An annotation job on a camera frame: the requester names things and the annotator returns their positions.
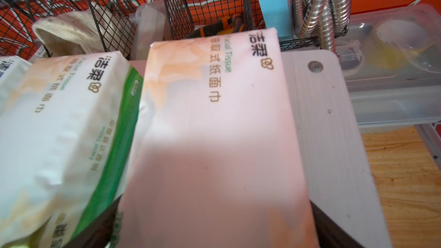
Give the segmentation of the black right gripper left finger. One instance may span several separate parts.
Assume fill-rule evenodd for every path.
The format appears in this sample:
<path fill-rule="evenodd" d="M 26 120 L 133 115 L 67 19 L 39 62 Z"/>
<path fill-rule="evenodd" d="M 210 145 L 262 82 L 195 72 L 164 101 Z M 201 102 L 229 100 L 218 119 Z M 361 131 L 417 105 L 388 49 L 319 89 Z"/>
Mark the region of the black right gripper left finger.
<path fill-rule="evenodd" d="M 64 248 L 105 248 L 110 242 L 121 196 Z"/>

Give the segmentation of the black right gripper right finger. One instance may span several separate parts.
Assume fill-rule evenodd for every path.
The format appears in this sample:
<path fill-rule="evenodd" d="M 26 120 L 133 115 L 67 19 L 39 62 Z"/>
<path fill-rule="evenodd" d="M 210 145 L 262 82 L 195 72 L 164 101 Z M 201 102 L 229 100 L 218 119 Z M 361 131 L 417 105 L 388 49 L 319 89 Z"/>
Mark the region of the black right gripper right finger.
<path fill-rule="evenodd" d="M 362 248 L 362 245 L 339 227 L 313 201 L 310 203 L 321 248 Z"/>

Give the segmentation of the white green tissue pack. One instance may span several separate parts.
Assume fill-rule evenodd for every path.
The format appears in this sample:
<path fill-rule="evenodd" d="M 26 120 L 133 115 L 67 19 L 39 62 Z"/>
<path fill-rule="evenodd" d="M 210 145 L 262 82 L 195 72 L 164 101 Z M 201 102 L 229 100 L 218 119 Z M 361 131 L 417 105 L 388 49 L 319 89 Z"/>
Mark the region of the white green tissue pack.
<path fill-rule="evenodd" d="M 32 64 L 1 115 L 3 248 L 61 248 L 111 205 L 142 82 L 118 51 Z"/>
<path fill-rule="evenodd" d="M 31 65 L 32 63 L 18 56 L 1 57 L 1 114 L 12 91 L 19 84 L 21 78 Z"/>
<path fill-rule="evenodd" d="M 276 29 L 150 46 L 110 245 L 318 247 Z"/>

